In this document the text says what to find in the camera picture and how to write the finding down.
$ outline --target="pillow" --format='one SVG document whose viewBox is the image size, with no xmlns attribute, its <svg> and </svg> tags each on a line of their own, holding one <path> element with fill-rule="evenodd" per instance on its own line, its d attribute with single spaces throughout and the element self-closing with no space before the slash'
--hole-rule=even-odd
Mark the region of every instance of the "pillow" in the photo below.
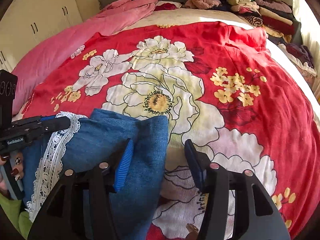
<svg viewBox="0 0 320 240">
<path fill-rule="evenodd" d="M 157 6 L 160 6 L 160 5 L 163 5 L 164 3 L 174 4 L 177 8 L 181 8 L 181 6 L 182 6 L 182 4 L 179 3 L 179 2 L 159 1 L 159 2 L 156 3 L 156 7 L 157 7 Z"/>
</svg>

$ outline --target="white lace trim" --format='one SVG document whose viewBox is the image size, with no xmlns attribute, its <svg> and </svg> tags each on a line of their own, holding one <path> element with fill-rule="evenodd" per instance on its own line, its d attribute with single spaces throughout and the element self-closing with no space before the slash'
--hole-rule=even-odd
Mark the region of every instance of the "white lace trim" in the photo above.
<svg viewBox="0 0 320 240">
<path fill-rule="evenodd" d="M 52 133 L 48 146 L 44 152 L 43 158 L 39 162 L 36 171 L 36 180 L 33 182 L 34 194 L 31 201 L 27 202 L 27 211 L 29 219 L 33 222 L 50 191 L 59 180 L 59 174 L 62 171 L 62 157 L 66 152 L 66 144 L 71 140 L 73 134 L 80 128 L 80 118 L 85 115 L 73 114 L 69 112 L 60 112 L 57 117 L 67 116 L 71 125 L 68 129 Z"/>
</svg>

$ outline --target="duvet cover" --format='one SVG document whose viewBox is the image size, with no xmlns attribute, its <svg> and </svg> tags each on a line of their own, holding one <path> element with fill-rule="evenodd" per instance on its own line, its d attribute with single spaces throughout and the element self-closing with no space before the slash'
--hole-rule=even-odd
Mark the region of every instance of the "duvet cover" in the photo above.
<svg viewBox="0 0 320 240">
<path fill-rule="evenodd" d="M 293 238 L 319 203 L 320 135 L 266 38 L 261 28 L 222 22 L 96 33 L 35 88 L 24 118 L 94 108 L 139 120 L 165 115 L 165 175 L 148 240 L 184 239 L 201 227 L 207 195 L 187 166 L 187 139 L 228 170 L 252 170 Z M 225 239 L 234 207 L 230 191 Z"/>
</svg>

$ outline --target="pink clothing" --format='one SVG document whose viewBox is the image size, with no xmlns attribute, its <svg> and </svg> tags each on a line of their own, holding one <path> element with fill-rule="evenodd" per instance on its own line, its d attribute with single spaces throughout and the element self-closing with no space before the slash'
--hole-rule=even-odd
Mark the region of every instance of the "pink clothing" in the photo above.
<svg viewBox="0 0 320 240">
<path fill-rule="evenodd" d="M 266 2 L 264 0 L 255 0 L 255 2 L 258 5 L 264 5 L 264 6 L 267 6 L 269 8 L 272 8 L 272 9 L 275 9 L 278 11 L 282 11 L 285 13 L 292 13 L 291 8 L 287 4 L 285 4 L 284 2 Z"/>
<path fill-rule="evenodd" d="M 12 71 L 18 76 L 12 114 L 19 112 L 36 85 L 43 82 L 96 32 L 108 36 L 134 24 L 152 14 L 157 1 L 118 0 L 84 23 L 63 30 L 29 51 Z"/>
<path fill-rule="evenodd" d="M 213 6 L 221 4 L 219 0 L 188 0 L 185 4 L 186 8 L 191 9 L 209 9 Z"/>
</svg>

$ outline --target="blue denim cloth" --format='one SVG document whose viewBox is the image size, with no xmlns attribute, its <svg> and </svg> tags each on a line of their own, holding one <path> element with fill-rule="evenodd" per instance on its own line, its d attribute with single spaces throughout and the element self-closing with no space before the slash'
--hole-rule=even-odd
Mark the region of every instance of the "blue denim cloth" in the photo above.
<svg viewBox="0 0 320 240">
<path fill-rule="evenodd" d="M 145 239 L 160 196 L 168 138 L 168 120 L 156 116 L 144 121 L 95 109 L 89 118 L 81 118 L 80 129 L 66 144 L 63 171 L 86 171 L 106 160 L 123 146 L 127 138 L 134 141 L 134 154 L 124 187 L 110 194 L 111 208 L 120 239 Z M 31 200 L 33 181 L 48 138 L 23 150 L 26 196 Z M 84 214 L 88 202 L 84 202 Z"/>
</svg>

